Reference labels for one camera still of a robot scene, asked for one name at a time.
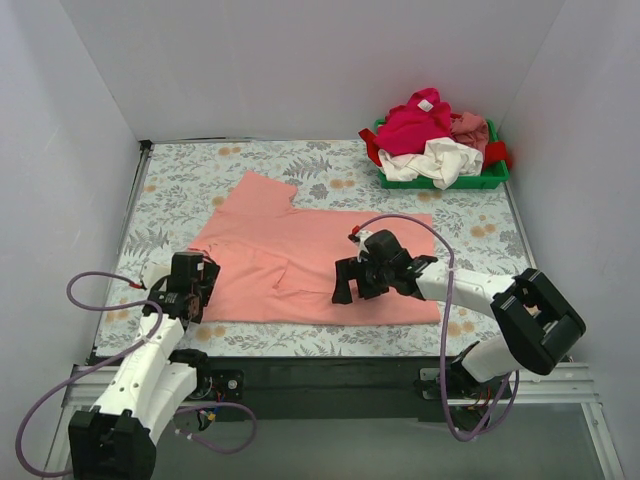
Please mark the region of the salmon pink t shirt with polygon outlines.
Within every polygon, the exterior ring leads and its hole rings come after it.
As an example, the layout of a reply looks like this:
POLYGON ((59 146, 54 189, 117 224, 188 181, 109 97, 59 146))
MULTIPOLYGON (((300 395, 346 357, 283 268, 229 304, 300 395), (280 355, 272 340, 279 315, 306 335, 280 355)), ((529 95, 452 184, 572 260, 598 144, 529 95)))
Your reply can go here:
POLYGON ((335 263, 357 253, 348 236, 368 211, 298 209, 296 187, 246 173, 192 241, 221 268, 206 322, 309 325, 436 324, 433 301, 395 292, 338 305, 335 263))

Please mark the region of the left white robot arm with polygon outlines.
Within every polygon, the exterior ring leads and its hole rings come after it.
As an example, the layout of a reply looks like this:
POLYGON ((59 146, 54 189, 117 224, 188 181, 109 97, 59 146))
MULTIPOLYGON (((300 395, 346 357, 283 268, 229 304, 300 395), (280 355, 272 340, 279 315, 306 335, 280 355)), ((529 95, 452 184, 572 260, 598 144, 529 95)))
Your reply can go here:
POLYGON ((181 403, 212 390, 206 354, 177 345, 189 325, 201 322, 219 272, 209 255, 198 251, 174 254, 167 268, 148 268, 140 347, 124 357, 91 409, 70 420, 74 478, 152 476, 157 442, 181 403))

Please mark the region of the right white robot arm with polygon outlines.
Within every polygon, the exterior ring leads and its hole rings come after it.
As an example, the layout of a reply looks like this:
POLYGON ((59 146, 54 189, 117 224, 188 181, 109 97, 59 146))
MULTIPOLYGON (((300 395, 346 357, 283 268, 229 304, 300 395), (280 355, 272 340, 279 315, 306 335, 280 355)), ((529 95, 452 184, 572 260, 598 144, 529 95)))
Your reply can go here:
POLYGON ((493 318, 499 335, 472 344, 446 363, 436 383, 475 397, 507 374, 550 374, 585 334, 586 324, 541 271, 489 275, 454 270, 434 256, 412 256, 389 230, 353 234, 356 256, 335 263, 332 301, 376 298, 389 290, 422 301, 449 302, 493 318))

